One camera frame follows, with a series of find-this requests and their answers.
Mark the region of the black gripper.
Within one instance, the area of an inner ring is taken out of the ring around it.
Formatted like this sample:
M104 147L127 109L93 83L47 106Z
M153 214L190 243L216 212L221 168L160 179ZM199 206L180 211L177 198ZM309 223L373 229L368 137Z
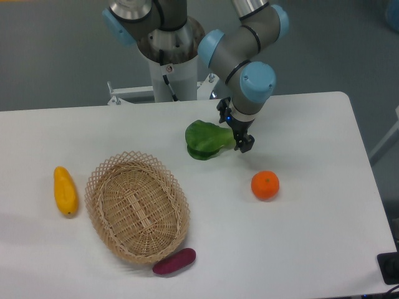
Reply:
M231 98L222 98L216 106L219 111L219 123L226 122L234 133L236 145L235 151L246 153L253 147L255 139L252 135L247 134L248 128L253 123L252 115L245 115L235 108L229 108Z

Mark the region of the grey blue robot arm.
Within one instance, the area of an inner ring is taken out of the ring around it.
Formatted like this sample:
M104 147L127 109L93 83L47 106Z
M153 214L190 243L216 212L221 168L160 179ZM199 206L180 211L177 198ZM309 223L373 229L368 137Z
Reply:
M102 16L120 43L136 45L147 60L156 102L197 99L203 61L232 92L218 103L219 120L245 153L254 144L248 128L276 86L273 68L253 57L287 34L289 18L268 1L233 1L233 7L240 26L231 34L205 32L186 1L110 1Z

